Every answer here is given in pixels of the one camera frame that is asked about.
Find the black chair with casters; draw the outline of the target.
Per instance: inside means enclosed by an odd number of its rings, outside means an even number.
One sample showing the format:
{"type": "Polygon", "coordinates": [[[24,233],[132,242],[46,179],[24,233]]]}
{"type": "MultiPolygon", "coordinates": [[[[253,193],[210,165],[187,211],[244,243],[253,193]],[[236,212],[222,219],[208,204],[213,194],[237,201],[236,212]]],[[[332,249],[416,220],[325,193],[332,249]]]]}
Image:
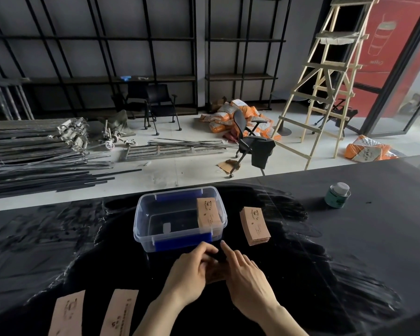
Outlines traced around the black chair with casters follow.
{"type": "Polygon", "coordinates": [[[156,122],[161,117],[171,116],[171,123],[177,123],[178,131],[182,131],[175,106],[177,95],[171,95],[166,84],[148,84],[146,86],[146,96],[148,114],[151,115],[153,120],[156,136],[159,135],[156,122]]]}
{"type": "Polygon", "coordinates": [[[149,118],[147,107],[148,95],[146,92],[148,82],[133,81],[128,83],[127,95],[121,92],[111,96],[117,112],[142,112],[145,119],[149,118]]]}

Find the narrow black metal shelving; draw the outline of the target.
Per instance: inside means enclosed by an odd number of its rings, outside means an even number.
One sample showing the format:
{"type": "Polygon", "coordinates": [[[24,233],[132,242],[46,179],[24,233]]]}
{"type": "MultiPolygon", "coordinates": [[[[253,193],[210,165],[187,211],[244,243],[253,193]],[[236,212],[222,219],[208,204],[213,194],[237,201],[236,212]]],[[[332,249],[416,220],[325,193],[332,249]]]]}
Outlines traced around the narrow black metal shelving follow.
{"type": "Polygon", "coordinates": [[[206,2],[206,109],[226,97],[271,110],[293,0],[206,2]]]}

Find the dark chair behind ladder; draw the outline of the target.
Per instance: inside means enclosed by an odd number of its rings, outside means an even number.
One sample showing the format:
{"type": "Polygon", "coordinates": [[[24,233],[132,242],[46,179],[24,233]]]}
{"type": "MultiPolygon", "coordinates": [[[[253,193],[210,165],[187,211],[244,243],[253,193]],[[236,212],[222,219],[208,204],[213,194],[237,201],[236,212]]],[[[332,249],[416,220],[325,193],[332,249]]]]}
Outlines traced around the dark chair behind ladder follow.
{"type": "Polygon", "coordinates": [[[345,104],[346,99],[339,99],[338,102],[333,105],[328,119],[328,121],[334,121],[337,128],[342,129],[342,138],[345,137],[345,128],[348,126],[349,121],[359,113],[358,109],[353,109],[349,106],[345,114],[345,120],[342,123],[345,104]]]}

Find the person's right hand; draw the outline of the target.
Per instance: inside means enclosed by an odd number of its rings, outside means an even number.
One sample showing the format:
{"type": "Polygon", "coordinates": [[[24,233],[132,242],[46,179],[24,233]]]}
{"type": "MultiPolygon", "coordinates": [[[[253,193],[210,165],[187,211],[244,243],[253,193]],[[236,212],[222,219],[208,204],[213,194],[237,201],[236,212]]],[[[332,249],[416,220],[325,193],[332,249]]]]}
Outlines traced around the person's right hand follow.
{"type": "Polygon", "coordinates": [[[220,243],[229,265],[226,284],[235,307],[248,319],[262,324],[283,312],[263,271],[239,250],[220,243]]]}

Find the brown cardboard cup sleeve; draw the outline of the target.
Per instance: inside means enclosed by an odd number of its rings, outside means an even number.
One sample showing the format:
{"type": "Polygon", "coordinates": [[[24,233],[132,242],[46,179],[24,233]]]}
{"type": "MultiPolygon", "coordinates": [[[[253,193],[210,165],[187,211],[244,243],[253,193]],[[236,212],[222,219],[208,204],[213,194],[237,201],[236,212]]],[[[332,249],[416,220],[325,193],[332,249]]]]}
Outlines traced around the brown cardboard cup sleeve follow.
{"type": "Polygon", "coordinates": [[[85,290],[56,300],[48,336],[82,336],[85,290]]]}
{"type": "Polygon", "coordinates": [[[218,271],[215,271],[214,273],[205,274],[206,285],[223,281],[219,273],[219,263],[220,262],[218,262],[218,271]]]}
{"type": "Polygon", "coordinates": [[[134,306],[139,290],[115,289],[99,336],[129,336],[134,306]]]}
{"type": "Polygon", "coordinates": [[[216,199],[214,197],[201,197],[196,199],[197,222],[200,229],[213,229],[222,227],[216,199]]]}

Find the single orange white sack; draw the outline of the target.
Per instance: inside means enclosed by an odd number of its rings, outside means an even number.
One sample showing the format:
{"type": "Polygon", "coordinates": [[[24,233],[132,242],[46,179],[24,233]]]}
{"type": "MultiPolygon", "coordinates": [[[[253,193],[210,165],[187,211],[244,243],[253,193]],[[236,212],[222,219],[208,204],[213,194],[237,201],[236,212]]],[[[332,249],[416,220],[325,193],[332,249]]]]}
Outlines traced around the single orange white sack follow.
{"type": "Polygon", "coordinates": [[[357,163],[367,163],[399,158],[391,151],[392,147],[365,135],[360,135],[353,143],[348,144],[344,158],[357,163]]]}

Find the pile of orange white sacks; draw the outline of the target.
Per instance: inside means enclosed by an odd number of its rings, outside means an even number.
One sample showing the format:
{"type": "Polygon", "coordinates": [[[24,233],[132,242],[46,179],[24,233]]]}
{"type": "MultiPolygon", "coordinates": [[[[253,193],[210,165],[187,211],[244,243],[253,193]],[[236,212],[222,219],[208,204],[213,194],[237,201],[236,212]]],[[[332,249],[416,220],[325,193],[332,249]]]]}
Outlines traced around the pile of orange white sacks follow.
{"type": "Polygon", "coordinates": [[[242,115],[246,119],[246,129],[243,130],[243,136],[253,135],[271,138],[274,141],[280,141],[282,136],[279,133],[274,134],[273,120],[261,114],[256,107],[248,106],[245,102],[236,99],[231,102],[225,102],[213,114],[202,114],[199,118],[200,122],[208,123],[212,133],[224,133],[223,137],[229,141],[238,141],[240,129],[234,122],[234,114],[237,110],[241,110],[242,115]]]}

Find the wide black metal shelving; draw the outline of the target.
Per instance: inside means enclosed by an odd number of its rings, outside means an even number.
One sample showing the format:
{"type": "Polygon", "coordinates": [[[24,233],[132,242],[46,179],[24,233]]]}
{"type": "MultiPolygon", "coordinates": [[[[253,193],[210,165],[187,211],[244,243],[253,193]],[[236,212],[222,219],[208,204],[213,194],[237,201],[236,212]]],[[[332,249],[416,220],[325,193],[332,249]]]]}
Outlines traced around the wide black metal shelving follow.
{"type": "Polygon", "coordinates": [[[31,79],[35,116],[115,108],[133,81],[167,84],[193,113],[205,99],[203,1],[0,0],[0,80],[31,79]]]}

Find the black office swivel chair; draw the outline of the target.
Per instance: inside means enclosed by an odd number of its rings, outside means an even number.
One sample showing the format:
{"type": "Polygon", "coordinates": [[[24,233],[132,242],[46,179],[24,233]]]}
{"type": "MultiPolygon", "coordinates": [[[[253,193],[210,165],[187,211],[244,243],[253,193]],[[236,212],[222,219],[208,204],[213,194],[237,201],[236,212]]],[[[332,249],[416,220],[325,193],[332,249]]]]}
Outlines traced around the black office swivel chair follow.
{"type": "Polygon", "coordinates": [[[262,175],[265,176],[264,169],[269,157],[272,155],[275,141],[271,138],[255,135],[253,130],[247,126],[247,119],[241,109],[234,112],[233,121],[235,127],[239,129],[239,148],[235,153],[237,161],[229,173],[229,178],[233,177],[234,171],[240,166],[241,161],[248,154],[251,155],[252,166],[260,169],[262,175]]]}

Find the pile of metal bars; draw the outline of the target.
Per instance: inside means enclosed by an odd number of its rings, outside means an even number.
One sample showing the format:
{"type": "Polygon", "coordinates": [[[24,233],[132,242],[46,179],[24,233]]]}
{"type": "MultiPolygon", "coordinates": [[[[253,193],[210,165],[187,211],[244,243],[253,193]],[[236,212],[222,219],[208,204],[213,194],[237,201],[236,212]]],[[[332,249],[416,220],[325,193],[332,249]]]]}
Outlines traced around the pile of metal bars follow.
{"type": "Polygon", "coordinates": [[[0,121],[0,199],[66,192],[114,180],[107,152],[93,152],[83,117],[0,121]]]}

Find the metal frame with rods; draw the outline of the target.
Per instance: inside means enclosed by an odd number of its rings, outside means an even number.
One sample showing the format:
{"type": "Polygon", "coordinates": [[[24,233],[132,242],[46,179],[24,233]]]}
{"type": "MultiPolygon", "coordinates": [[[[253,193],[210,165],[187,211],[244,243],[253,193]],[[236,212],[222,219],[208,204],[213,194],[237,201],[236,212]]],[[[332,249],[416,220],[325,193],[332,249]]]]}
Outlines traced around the metal frame with rods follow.
{"type": "Polygon", "coordinates": [[[122,154],[121,160],[150,161],[155,159],[220,154],[233,149],[238,149],[238,145],[221,140],[185,141],[162,138],[148,141],[146,145],[128,147],[122,154]]]}

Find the group of caster wheels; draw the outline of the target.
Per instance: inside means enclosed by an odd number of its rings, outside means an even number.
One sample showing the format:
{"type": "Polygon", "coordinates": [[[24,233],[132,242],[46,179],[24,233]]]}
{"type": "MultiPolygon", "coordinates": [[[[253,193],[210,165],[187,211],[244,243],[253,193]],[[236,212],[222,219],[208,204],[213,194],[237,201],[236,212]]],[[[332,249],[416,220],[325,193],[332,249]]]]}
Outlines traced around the group of caster wheels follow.
{"type": "Polygon", "coordinates": [[[134,147],[137,146],[137,142],[128,138],[134,135],[136,134],[129,127],[127,119],[113,122],[105,119],[104,129],[99,139],[99,146],[104,146],[109,151],[114,149],[118,142],[123,143],[126,147],[134,147]]]}

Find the green jar white lid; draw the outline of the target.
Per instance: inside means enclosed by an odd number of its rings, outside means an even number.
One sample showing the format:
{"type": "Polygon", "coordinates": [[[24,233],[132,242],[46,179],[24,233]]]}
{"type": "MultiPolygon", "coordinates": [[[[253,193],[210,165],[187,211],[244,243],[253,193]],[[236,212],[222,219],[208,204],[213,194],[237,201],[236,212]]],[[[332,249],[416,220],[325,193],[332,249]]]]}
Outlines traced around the green jar white lid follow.
{"type": "Polygon", "coordinates": [[[350,186],[344,182],[338,182],[330,186],[324,201],[331,208],[341,209],[344,207],[350,195],[350,186]]]}

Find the clear plastic box blue latches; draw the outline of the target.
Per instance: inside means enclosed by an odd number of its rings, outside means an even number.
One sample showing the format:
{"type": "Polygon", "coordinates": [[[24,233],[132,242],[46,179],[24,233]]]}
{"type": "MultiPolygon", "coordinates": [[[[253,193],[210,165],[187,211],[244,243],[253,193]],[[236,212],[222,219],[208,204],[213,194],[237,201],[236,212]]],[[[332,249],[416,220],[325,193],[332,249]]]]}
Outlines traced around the clear plastic box blue latches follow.
{"type": "Polygon", "coordinates": [[[220,240],[227,224],[223,200],[213,186],[154,192],[138,200],[133,237],[145,252],[161,252],[220,240]],[[199,228],[196,199],[201,197],[216,199],[222,227],[199,228]]]}

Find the red cup poster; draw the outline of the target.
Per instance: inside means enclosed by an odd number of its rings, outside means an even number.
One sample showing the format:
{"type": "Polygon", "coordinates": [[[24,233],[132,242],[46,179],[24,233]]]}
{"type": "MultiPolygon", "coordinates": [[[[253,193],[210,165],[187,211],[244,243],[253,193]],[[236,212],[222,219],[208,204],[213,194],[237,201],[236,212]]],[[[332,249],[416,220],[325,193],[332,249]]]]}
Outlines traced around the red cup poster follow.
{"type": "Polygon", "coordinates": [[[355,96],[349,106],[358,110],[350,125],[360,129],[369,115],[378,94],[357,88],[357,84],[380,90],[385,85],[399,55],[420,18],[420,0],[379,0],[372,7],[359,64],[356,72],[355,96]]]}

